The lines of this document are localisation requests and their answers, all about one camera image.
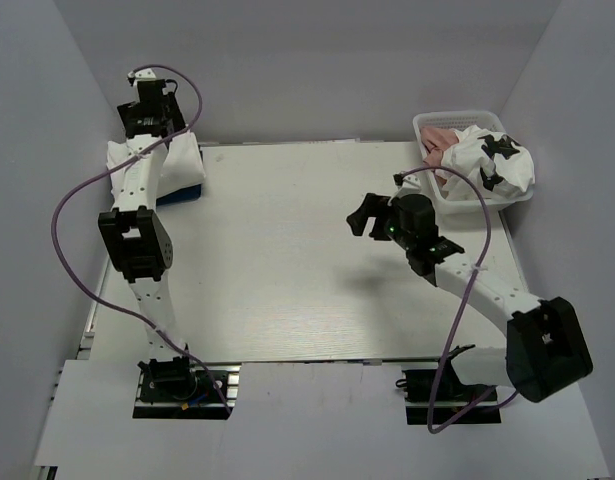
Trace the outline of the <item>white red-print t-shirt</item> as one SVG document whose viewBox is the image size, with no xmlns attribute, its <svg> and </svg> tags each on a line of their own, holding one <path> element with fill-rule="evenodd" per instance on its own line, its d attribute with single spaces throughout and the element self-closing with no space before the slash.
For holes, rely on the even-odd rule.
<svg viewBox="0 0 615 480">
<path fill-rule="evenodd" d="M 125 143 L 108 141 L 108 170 L 123 163 L 131 156 Z M 118 197 L 123 185 L 124 173 L 115 172 L 111 175 L 112 195 Z M 178 193 L 191 187 L 200 187 L 206 179 L 201 152 L 194 133 L 187 132 L 174 138 L 168 147 L 161 176 L 158 183 L 157 199 Z"/>
</svg>

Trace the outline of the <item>pink t-shirt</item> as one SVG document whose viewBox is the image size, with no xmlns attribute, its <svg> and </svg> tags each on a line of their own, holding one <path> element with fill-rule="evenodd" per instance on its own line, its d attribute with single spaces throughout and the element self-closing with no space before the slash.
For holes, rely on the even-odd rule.
<svg viewBox="0 0 615 480">
<path fill-rule="evenodd" d="M 459 142 L 458 136 L 451 129 L 425 126 L 420 130 L 420 141 L 427 150 L 424 162 L 429 166 L 440 166 L 446 150 Z"/>
</svg>

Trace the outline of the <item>white black-print t-shirt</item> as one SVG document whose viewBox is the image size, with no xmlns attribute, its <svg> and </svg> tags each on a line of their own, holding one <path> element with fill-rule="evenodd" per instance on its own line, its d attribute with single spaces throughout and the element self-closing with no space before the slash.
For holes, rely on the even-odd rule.
<svg viewBox="0 0 615 480">
<path fill-rule="evenodd" d="M 440 165 L 466 176 L 485 199 L 514 200 L 535 184 L 530 152 L 508 134 L 476 125 L 442 132 L 457 142 L 443 152 Z"/>
</svg>

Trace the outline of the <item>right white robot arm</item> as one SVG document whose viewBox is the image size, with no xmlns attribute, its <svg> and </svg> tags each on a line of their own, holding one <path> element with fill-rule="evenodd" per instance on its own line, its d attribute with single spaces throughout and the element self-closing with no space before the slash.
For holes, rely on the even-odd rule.
<svg viewBox="0 0 615 480">
<path fill-rule="evenodd" d="M 455 242 L 440 235 L 430 199 L 409 194 L 391 199 L 369 193 L 347 219 L 353 235 L 393 241 L 410 268 L 431 285 L 458 297 L 506 338 L 503 348 L 467 347 L 449 353 L 438 374 L 440 390 L 459 399 L 474 385 L 505 386 L 538 403 L 593 371 L 573 305 L 522 292 L 477 268 Z"/>
</svg>

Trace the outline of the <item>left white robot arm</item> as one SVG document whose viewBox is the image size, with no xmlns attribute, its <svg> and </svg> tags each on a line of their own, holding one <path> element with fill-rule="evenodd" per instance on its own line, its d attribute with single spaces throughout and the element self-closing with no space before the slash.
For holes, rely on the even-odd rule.
<svg viewBox="0 0 615 480">
<path fill-rule="evenodd" d="M 172 113 L 166 81 L 151 68 L 129 74 L 133 102 L 118 107 L 126 140 L 109 146 L 123 167 L 112 209 L 98 227 L 112 265 L 128 283 L 145 324 L 148 360 L 167 362 L 186 347 L 177 331 L 168 285 L 173 244 L 156 213 L 158 183 L 167 156 L 162 139 L 179 125 Z"/>
</svg>

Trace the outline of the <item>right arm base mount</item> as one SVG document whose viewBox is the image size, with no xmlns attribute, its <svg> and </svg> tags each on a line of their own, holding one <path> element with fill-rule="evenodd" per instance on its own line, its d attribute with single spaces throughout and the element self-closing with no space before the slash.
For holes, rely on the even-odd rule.
<svg viewBox="0 0 615 480">
<path fill-rule="evenodd" d="M 402 372 L 395 387 L 404 394 L 406 420 L 409 426 L 427 424 L 427 412 L 435 369 L 411 369 Z M 438 387 L 433 421 L 435 426 L 449 420 L 470 402 L 485 393 L 485 385 L 463 385 L 453 370 L 448 367 Z M 496 392 L 491 392 L 481 403 L 461 417 L 457 424 L 500 424 L 501 414 L 494 406 L 498 403 Z"/>
</svg>

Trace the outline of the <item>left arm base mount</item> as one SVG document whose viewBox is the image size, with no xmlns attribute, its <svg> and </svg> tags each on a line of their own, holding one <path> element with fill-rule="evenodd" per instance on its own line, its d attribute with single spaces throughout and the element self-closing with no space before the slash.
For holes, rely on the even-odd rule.
<svg viewBox="0 0 615 480">
<path fill-rule="evenodd" d="M 239 367 L 210 369 L 187 357 L 138 363 L 140 374 L 132 418 L 139 420 L 227 420 L 235 408 Z"/>
</svg>

